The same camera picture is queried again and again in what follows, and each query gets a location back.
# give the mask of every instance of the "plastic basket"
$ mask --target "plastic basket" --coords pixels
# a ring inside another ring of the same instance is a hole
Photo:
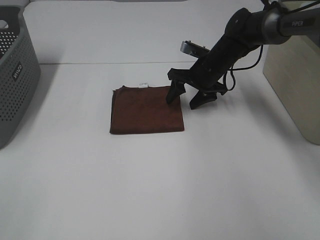
[[[34,95],[40,67],[19,6],[0,6],[0,149],[12,138]]]

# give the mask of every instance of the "white tabletop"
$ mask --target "white tabletop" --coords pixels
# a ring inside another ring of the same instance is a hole
[[[112,90],[190,63],[42,65],[0,151],[1,240],[318,240],[320,148],[259,68],[190,110],[184,132],[109,134]]]
[[[41,63],[185,62],[194,59],[180,53],[182,41],[211,49],[243,7],[256,12],[263,5],[260,0],[36,1],[24,17]]]

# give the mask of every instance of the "white tag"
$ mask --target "white tag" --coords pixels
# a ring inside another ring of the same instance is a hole
[[[145,89],[145,88],[147,88],[147,87],[149,87],[149,84],[148,84],[147,82],[143,82],[143,83],[140,83],[140,84],[139,84],[139,88],[140,88],[140,89]]]

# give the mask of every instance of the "folded cloth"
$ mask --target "folded cloth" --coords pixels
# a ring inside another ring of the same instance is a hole
[[[166,103],[169,86],[126,87],[113,91],[111,134],[150,134],[185,130],[180,98]]]

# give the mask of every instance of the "basket perforated side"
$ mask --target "basket perforated side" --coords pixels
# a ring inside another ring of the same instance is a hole
[[[13,73],[21,64],[17,79]],[[14,120],[34,81],[39,79],[39,64],[29,34],[24,34],[13,54],[0,65],[0,122]]]
[[[0,31],[0,59],[9,50],[11,45],[14,44],[17,37],[11,31]]]

